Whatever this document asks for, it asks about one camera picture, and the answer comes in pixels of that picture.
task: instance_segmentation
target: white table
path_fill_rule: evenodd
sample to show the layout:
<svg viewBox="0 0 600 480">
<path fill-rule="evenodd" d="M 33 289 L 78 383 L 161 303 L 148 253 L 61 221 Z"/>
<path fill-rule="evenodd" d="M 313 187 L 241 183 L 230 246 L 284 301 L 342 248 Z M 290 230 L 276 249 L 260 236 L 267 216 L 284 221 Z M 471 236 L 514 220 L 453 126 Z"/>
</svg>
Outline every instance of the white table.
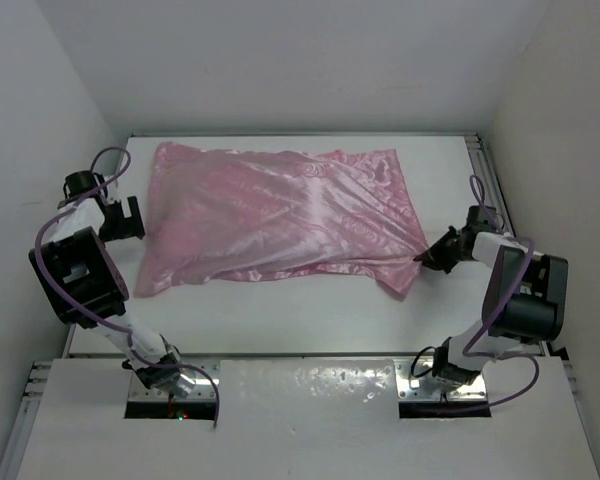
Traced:
<svg viewBox="0 0 600 480">
<path fill-rule="evenodd" d="M 407 189 L 425 231 L 436 241 L 449 225 L 462 226 L 474 204 L 473 168 L 464 137 L 289 136 L 131 138 L 133 163 L 120 179 L 123 196 L 146 203 L 153 154 L 164 141 L 201 148 L 323 153 L 395 148 Z M 130 287 L 143 242 L 112 242 L 108 249 Z M 480 313 L 490 272 L 462 263 L 450 275 L 424 271 L 404 301 L 360 276 L 313 275 L 263 283 L 212 281 L 178 286 L 127 308 L 182 353 L 358 354 L 415 352 L 462 332 Z M 104 338 L 76 329 L 71 354 L 118 353 Z"/>
<path fill-rule="evenodd" d="M 560 359 L 540 369 L 492 418 L 401 420 L 390 361 L 224 361 L 212 430 L 124 419 L 119 360 L 56 360 L 18 480 L 597 479 Z M 487 388 L 501 398 L 531 374 L 488 365 Z"/>
</svg>

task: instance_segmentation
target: white wall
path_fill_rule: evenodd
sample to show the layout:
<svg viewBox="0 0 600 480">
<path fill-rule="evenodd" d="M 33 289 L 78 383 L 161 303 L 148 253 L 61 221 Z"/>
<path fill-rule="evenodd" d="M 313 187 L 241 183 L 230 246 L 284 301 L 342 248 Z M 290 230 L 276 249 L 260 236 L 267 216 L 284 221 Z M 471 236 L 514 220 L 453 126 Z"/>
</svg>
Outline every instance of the white wall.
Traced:
<svg viewBox="0 0 600 480">
<path fill-rule="evenodd" d="M 33 0 L 0 0 L 0 458 L 34 359 L 61 352 L 27 260 L 64 175 L 113 141 Z"/>
<path fill-rule="evenodd" d="M 37 0 L 121 132 L 481 130 L 549 0 Z"/>
<path fill-rule="evenodd" d="M 491 136 L 513 222 L 570 261 L 564 334 L 600 460 L 600 0 L 558 0 Z"/>
</svg>

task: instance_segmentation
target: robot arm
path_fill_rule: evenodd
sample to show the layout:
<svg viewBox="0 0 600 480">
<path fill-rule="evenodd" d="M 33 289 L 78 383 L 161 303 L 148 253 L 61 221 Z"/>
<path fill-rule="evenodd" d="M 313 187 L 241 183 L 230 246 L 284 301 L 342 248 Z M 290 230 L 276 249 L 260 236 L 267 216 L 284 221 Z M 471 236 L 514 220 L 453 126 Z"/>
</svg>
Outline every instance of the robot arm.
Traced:
<svg viewBox="0 0 600 480">
<path fill-rule="evenodd" d="M 109 339 L 127 357 L 123 367 L 132 369 L 145 387 L 186 397 L 195 386 L 195 375 L 179 368 L 160 368 L 180 364 L 180 355 L 161 335 L 142 326 L 126 311 L 124 302 L 129 292 L 105 249 L 107 241 L 144 236 L 136 198 L 127 199 L 131 212 L 128 217 L 111 187 L 77 202 L 103 182 L 103 177 L 90 171 L 66 178 L 65 200 L 59 211 L 67 215 L 55 225 L 55 231 L 42 245 L 41 255 L 53 281 L 114 328 L 99 325 L 66 302 L 41 272 L 35 249 L 29 252 L 29 259 L 63 323 L 77 323 Z"/>
<path fill-rule="evenodd" d="M 471 384 L 487 362 L 506 351 L 521 344 L 554 340 L 562 329 L 567 261 L 535 251 L 528 260 L 526 247 L 507 234 L 495 232 L 489 223 L 493 217 L 489 214 L 495 209 L 486 208 L 487 212 L 481 206 L 471 207 L 465 227 L 460 231 L 449 227 L 438 242 L 416 258 L 423 266 L 446 273 L 464 260 L 480 261 L 492 269 L 481 319 L 436 348 L 431 377 L 446 390 Z M 514 286 L 527 260 L 522 282 Z M 506 302 L 504 308 L 496 312 L 501 302 Z"/>
</svg>

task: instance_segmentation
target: white panel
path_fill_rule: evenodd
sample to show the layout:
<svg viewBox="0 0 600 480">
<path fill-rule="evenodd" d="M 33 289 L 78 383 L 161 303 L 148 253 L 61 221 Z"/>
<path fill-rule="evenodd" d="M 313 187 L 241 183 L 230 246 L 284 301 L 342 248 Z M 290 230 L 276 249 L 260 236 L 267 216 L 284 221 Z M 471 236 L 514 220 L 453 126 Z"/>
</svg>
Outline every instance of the white panel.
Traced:
<svg viewBox="0 0 600 480">
<path fill-rule="evenodd" d="M 31 363 L 66 337 L 27 253 L 65 175 L 111 142 L 35 3 L 0 0 L 0 458 Z"/>
<path fill-rule="evenodd" d="M 483 129 L 549 0 L 37 0 L 124 133 Z"/>
<path fill-rule="evenodd" d="M 516 228 L 569 260 L 560 340 L 600 464 L 600 0 L 553 3 L 492 143 Z"/>
<path fill-rule="evenodd" d="M 133 164 L 121 195 L 146 207 L 153 154 L 160 138 L 132 138 Z M 313 153 L 396 148 L 407 189 L 427 240 L 462 226 L 474 203 L 472 168 L 461 137 L 217 137 L 179 138 L 202 148 Z M 112 258 L 132 287 L 144 243 L 113 242 Z M 451 275 L 424 271 L 404 301 L 359 276 L 312 275 L 274 282 L 212 281 L 170 288 L 127 303 L 141 322 L 183 353 L 360 353 L 418 351 L 464 331 L 479 316 L 489 270 L 463 263 Z M 115 352 L 93 332 L 76 330 L 72 353 Z"/>
<path fill-rule="evenodd" d="M 18 480 L 595 480 L 559 359 L 492 418 L 398 418 L 385 361 L 225 361 L 211 422 L 123 418 L 115 360 L 56 360 Z M 523 359 L 489 366 L 492 398 L 529 381 Z"/>
</svg>

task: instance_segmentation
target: pink fabric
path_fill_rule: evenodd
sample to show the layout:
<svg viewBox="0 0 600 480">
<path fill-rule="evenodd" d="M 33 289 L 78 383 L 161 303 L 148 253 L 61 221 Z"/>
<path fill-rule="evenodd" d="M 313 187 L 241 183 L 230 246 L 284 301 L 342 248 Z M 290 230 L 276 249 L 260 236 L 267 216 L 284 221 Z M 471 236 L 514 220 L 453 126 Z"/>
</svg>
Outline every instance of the pink fabric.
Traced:
<svg viewBox="0 0 600 480">
<path fill-rule="evenodd" d="M 399 295 L 426 250 L 395 150 L 320 156 L 161 144 L 135 294 L 212 278 L 367 275 Z"/>
</svg>

